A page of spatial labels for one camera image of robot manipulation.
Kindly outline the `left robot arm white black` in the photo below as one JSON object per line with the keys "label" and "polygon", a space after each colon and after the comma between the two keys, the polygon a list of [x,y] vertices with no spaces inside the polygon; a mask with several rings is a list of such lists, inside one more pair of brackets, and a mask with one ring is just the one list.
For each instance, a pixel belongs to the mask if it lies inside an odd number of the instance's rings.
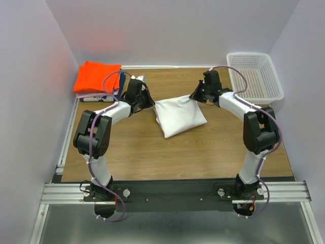
{"label": "left robot arm white black", "polygon": [[113,105],[97,112],[85,110],[82,113],[73,146],[86,161],[92,190],[100,200],[109,200],[113,193],[113,178],[106,163],[112,126],[154,105],[145,76],[141,75],[130,78],[126,92]]}

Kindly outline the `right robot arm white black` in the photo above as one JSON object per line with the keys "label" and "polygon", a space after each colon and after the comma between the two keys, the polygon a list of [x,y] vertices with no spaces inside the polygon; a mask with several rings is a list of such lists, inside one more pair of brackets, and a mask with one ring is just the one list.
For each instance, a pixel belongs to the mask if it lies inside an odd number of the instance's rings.
{"label": "right robot arm white black", "polygon": [[204,72],[203,77],[189,98],[200,103],[209,101],[228,110],[243,122],[243,142],[247,153],[231,190],[237,198],[245,199],[258,189],[264,161],[280,142],[274,110],[271,107],[261,108],[251,104],[231,89],[223,88],[216,70]]}

